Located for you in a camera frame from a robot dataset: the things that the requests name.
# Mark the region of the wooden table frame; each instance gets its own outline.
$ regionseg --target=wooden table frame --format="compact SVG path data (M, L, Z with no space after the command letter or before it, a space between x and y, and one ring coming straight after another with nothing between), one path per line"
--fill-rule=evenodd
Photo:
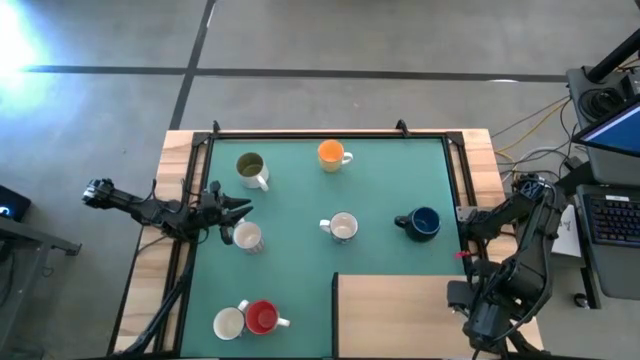
M211 150L216 138L324 139L327 137L402 138L403 136L407 134L403 134L401 130L385 129L221 130L215 134L169 131L158 168L156 192L162 199L181 198L183 195L181 178L186 179L190 191L202 191L206 185ZM504 200L502 183L487 130L417 129L412 130L409 136L443 140L452 196L457 206L495 206ZM138 247L148 244L159 236L157 229L144 228ZM467 245L470 245L472 250L475 248L473 244L461 242L462 249L466 249ZM515 249L516 243L512 238L500 237L490 243L487 251L493 261L502 261ZM162 299L175 284L184 264L187 260L195 259L195 252L195 247L188 244L167 241L148 248L134 258L108 353L126 349L144 330L159 308ZM465 259L464 265L466 271L470 265L469 259ZM187 291L174 306L169 318L147 351L175 350L173 354L179 354L188 296ZM533 345L541 346L535 320L524 326L522 330Z

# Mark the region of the wooden board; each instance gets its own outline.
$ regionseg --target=wooden board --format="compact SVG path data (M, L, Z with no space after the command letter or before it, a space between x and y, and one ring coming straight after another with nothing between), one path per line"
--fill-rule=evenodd
M327 132L331 130L286 130L286 132L298 132L298 133L310 133L310 132ZM346 130L335 130L335 132L345 132ZM353 130L354 132L380 132L389 133L389 130ZM504 192L498 168L496 165L495 157L493 155L493 147L491 145L491 138L489 132L486 129L421 129L412 130L412 132L447 132L447 131L461 131L464 135L465 148L467 153L467 159L471 170L471 178L475 190L478 206L495 206L504 201ZM283 132L282 130L272 131L252 131L252 130L229 130L223 131L227 134L239 134L248 132ZM162 199L180 198L181 186L180 179L184 178L186 173L187 162L189 159L189 152L191 150L191 139L194 131L169 131L165 138L165 143L162 149L162 156L158 166L157 180L157 195ZM462 179L460 163L455 160L454 156L454 170L456 171L456 177ZM197 181L200 179L200 173L202 169L202 163L200 162L196 167L196 176L194 177L197 186ZM464 193L464 186L459 180L458 186L461 192L461 199L466 199ZM143 230L140 246L153 241L159 237L157 230L152 228L145 228ZM500 262L505 257L511 255L516 250L516 243L513 238L509 236L501 236L498 239L491 241L488 247L488 253L493 261ZM141 253L135 264L133 265L133 274L129 291L126 296L126 302L122 321L118 328L118 335L114 347L114 351L123 350L129 346L148 324L149 320L158 310L162 299L162 292L164 288L164 282L167 274L167 267L169 261L169 255L171 252L170 241L160 242ZM183 249L182 254L186 254L186 249ZM430 287L434 289L441 289L439 286L442 277L426 277L422 281L430 283ZM173 335L175 333L175 317L178 304L173 309L172 318L170 319L170 326L167 330L165 349L172 349ZM452 326L452 330L446 330L451 336L463 336L461 330L461 322L456 322L456 326ZM538 326L535 320L522 327L522 332L525 337L534 345L541 347L542 342L538 331ZM431 354L423 354L422 357L430 357Z

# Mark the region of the concrete floor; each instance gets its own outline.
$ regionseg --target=concrete floor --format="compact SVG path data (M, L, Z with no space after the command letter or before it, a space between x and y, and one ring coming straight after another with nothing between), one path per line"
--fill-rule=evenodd
M0 35L0 45L21 39L33 64L186 67L205 2L2 2L0 30L11 36ZM597 62L638 20L632 0L219 0L199 66L562 74ZM0 183L33 200L30 224L84 244L78 258L52 257L56 272L39 281L22 321L23 336L52 358L107 349L140 227L80 197L95 177L148 191L181 84L182 76L0 77ZM381 128L402 118L496 132L566 94L561 83L197 77L181 129L208 129L214 119L229 129ZM573 126L570 106L565 116ZM564 141L553 117L509 153ZM559 161L549 155L523 168L557 171ZM556 265L554 296L538 317L547 349L636 358L640 303L603 298L602 310L576 309L579 272Z

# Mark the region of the coffee cup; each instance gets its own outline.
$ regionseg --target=coffee cup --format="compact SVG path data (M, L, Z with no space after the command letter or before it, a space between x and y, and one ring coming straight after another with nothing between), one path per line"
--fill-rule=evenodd
M269 191L269 185L267 185L269 169L262 156L256 153L243 154L236 162L236 171L245 187Z
M418 242L429 241L440 231L440 216L425 206L414 209L407 216L396 216L394 223Z
M339 212L331 220L320 220L320 229L331 234L331 237L341 243L347 243L358 232L358 220L348 212Z
M324 171L338 171L342 165L346 165L352 160L353 154L345 152L338 140L325 140L318 146L318 161Z
M291 322L280 317L275 305L267 300L258 300L247 309L247 328L256 335L266 335L278 326L289 327Z
M233 229L233 242L249 254L257 254L264 250L262 230L255 223L240 219Z
M244 310L249 305L242 300L238 307L228 307L220 310L213 319L213 332L221 340L233 340L242 336L245 330Z

